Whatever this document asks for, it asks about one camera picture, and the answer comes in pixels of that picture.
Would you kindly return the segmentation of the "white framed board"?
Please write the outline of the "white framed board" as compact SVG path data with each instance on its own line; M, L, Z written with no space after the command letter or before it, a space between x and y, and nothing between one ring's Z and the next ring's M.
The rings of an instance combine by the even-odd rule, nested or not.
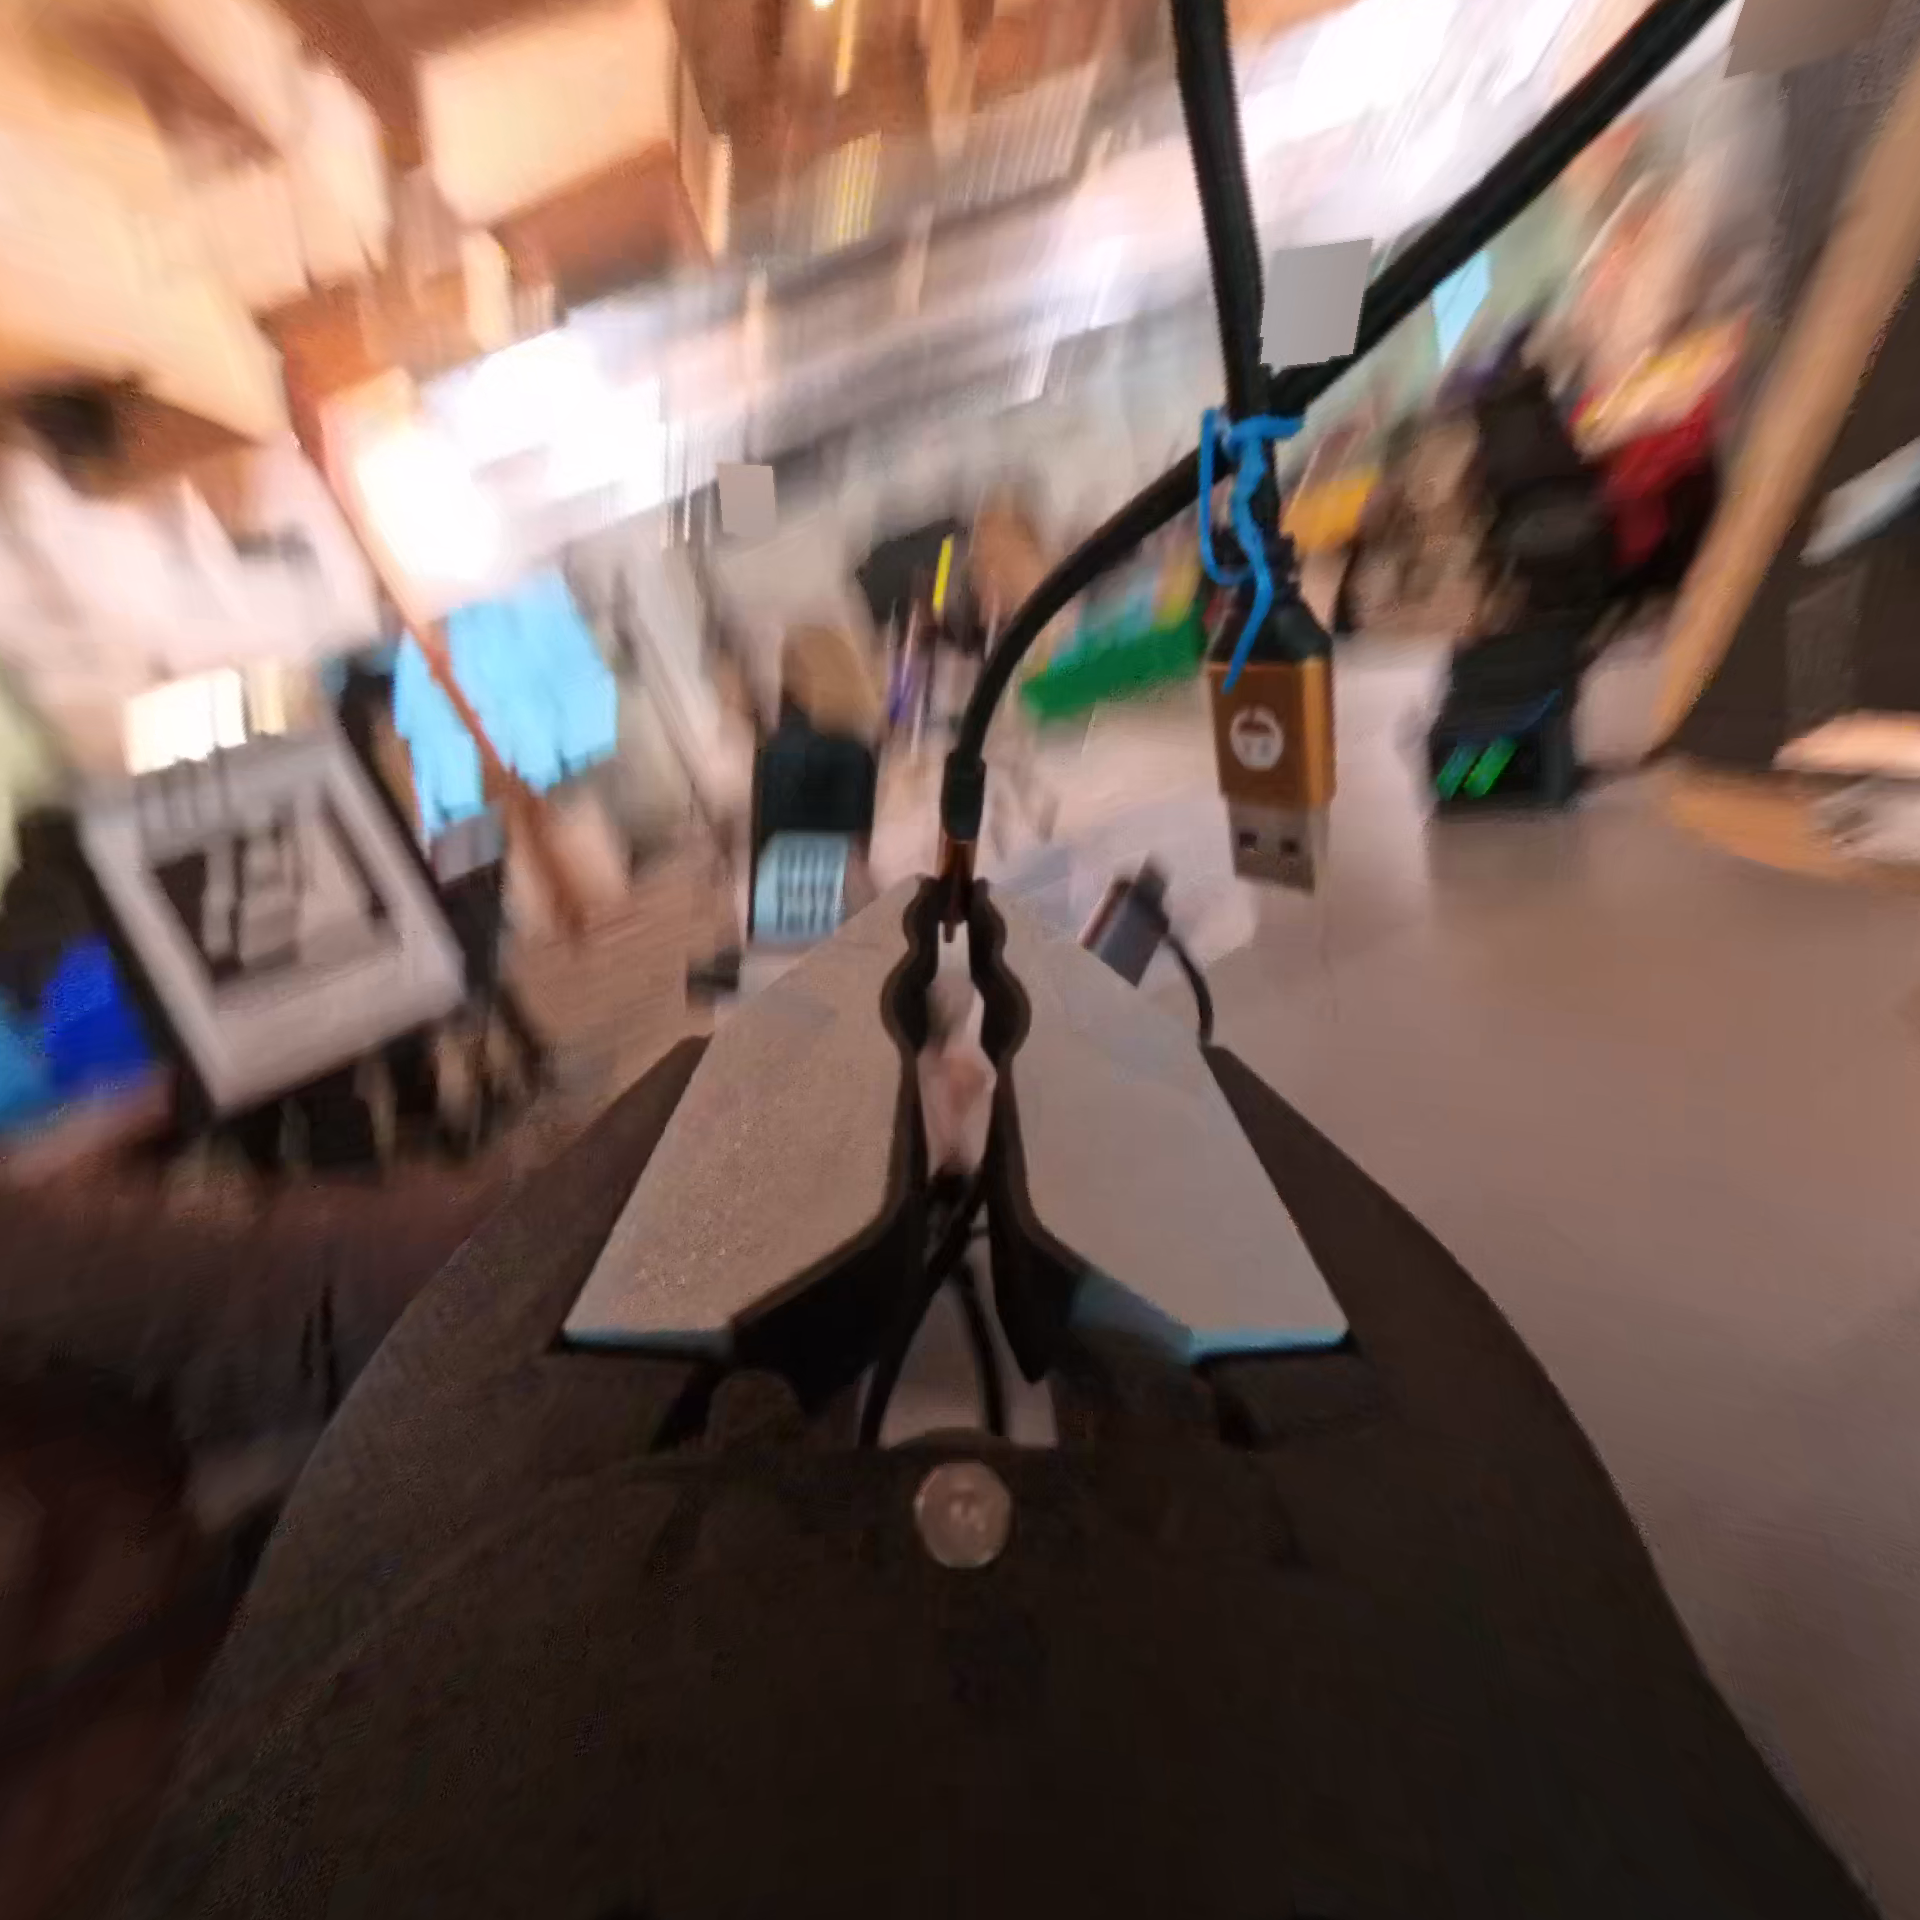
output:
M73 828L115 954L207 1115L463 1007L432 879L336 728L89 785Z

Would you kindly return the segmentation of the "blue twist tie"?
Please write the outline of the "blue twist tie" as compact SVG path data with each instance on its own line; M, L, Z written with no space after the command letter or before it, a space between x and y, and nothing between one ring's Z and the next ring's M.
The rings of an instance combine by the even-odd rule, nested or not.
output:
M1279 563L1279 500L1273 490L1273 454L1291 442L1301 426L1301 417L1233 419L1223 410L1201 415L1196 451L1197 559L1214 588L1244 596L1244 619L1223 675L1225 691L1236 691L1267 619L1279 602L1287 569ZM1221 481L1230 483L1230 526L1238 561L1227 555L1215 532L1214 491Z

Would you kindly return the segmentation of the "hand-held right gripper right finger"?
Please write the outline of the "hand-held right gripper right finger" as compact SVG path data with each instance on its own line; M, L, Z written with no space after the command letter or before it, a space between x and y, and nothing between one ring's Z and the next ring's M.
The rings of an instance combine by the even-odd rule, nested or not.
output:
M1351 1322L1190 1024L977 882L992 1295L1041 1380L1091 1336L1176 1368L1331 1354Z

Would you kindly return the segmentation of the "black braided cable orange plugs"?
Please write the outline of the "black braided cable orange plugs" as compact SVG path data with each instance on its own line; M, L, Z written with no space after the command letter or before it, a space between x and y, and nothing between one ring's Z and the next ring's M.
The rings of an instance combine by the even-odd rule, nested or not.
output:
M1366 282L1349 348L1313 363L1295 360L1273 369L1263 358L1263 259L1241 143L1227 9L1169 6L1174 80L1206 241L1225 378L1221 410L1233 419L1304 419L1321 393L1372 355L1443 282L1500 238L1725 9L1723 2L1648 6L1613 48L1481 180ZM1129 561L1147 538L1185 514L1196 528L1196 499L1197 454L1188 454L1057 561L1001 626L943 763L939 866L927 882L927 897L941 910L943 937L951 939L972 923L977 891L976 848L990 792L987 743L1019 665L1044 628ZM1238 561L1227 481L1215 486L1214 519L1227 555ZM1236 691L1223 689L1230 655L1212 656L1206 673L1214 719L1227 719L1241 699L1244 684L1255 682L1251 705L1269 708L1279 726L1279 868L1273 882L1310 894L1325 855L1336 771L1332 638L1304 610L1299 563L1281 528L1279 563L1287 569L1279 602Z

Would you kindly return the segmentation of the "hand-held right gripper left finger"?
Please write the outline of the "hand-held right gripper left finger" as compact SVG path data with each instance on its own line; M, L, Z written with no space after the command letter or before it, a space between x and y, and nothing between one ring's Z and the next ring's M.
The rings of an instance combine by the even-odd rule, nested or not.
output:
M715 1027L560 1345L862 1379L923 1257L918 1062L939 902L901 881Z

